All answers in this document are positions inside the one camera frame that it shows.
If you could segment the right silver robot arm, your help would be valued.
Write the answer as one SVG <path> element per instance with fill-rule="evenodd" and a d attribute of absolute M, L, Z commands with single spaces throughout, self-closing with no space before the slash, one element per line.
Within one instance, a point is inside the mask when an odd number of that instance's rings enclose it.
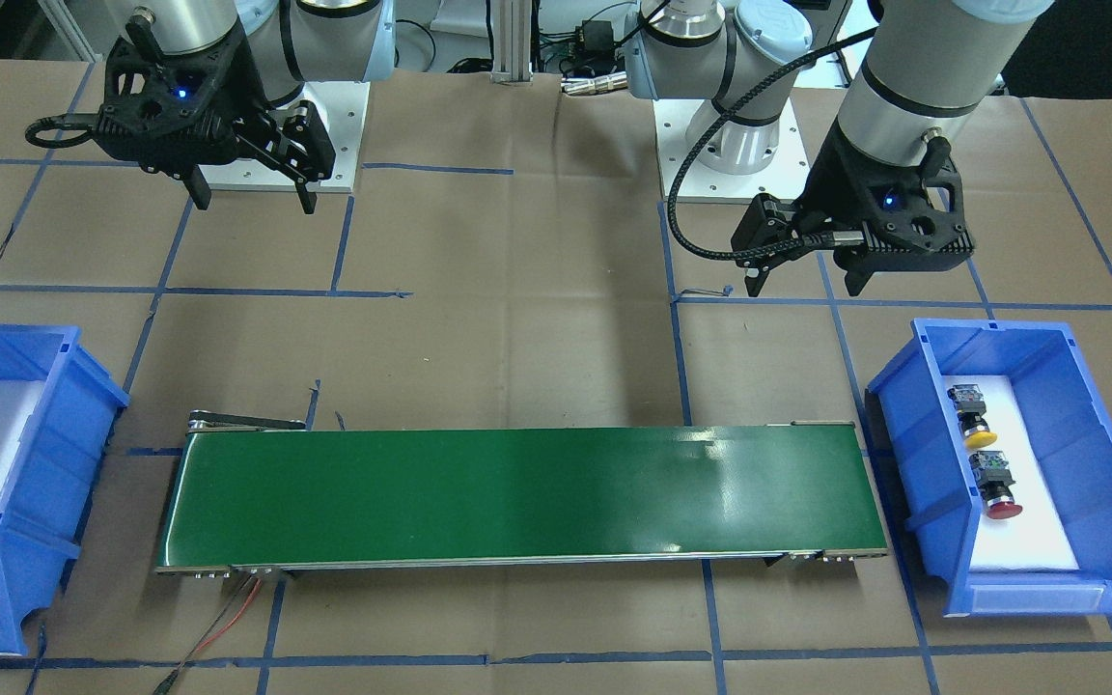
<path fill-rule="evenodd" d="M 302 210 L 336 153 L 306 85 L 376 82 L 396 66 L 390 1 L 112 1 L 118 40 L 90 128 L 111 158 L 180 181 L 207 209 L 203 167 L 256 161 L 291 181 Z"/>

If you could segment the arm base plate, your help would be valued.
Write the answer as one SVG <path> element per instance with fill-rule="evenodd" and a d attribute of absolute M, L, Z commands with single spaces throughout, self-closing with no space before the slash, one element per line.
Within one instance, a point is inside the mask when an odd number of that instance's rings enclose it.
<path fill-rule="evenodd" d="M 662 193 L 671 193 L 675 175 L 707 127 L 714 107 L 697 98 L 666 98 L 653 103 Z M 749 203 L 756 193 L 790 201 L 803 192 L 808 161 L 793 106 L 784 105 L 777 122 L 753 127 L 726 123 L 682 180 L 681 203 Z"/>
<path fill-rule="evenodd" d="M 357 82 L 309 82 L 299 97 L 284 105 L 287 109 L 301 100 L 312 101 L 319 110 L 328 138 L 335 149 L 332 173 L 312 181 L 312 193 L 353 193 L 357 188 L 359 149 L 368 115 L 371 85 Z M 234 163 L 203 163 L 200 167 L 212 192 L 294 192 L 294 183 L 264 163 L 239 159 Z"/>

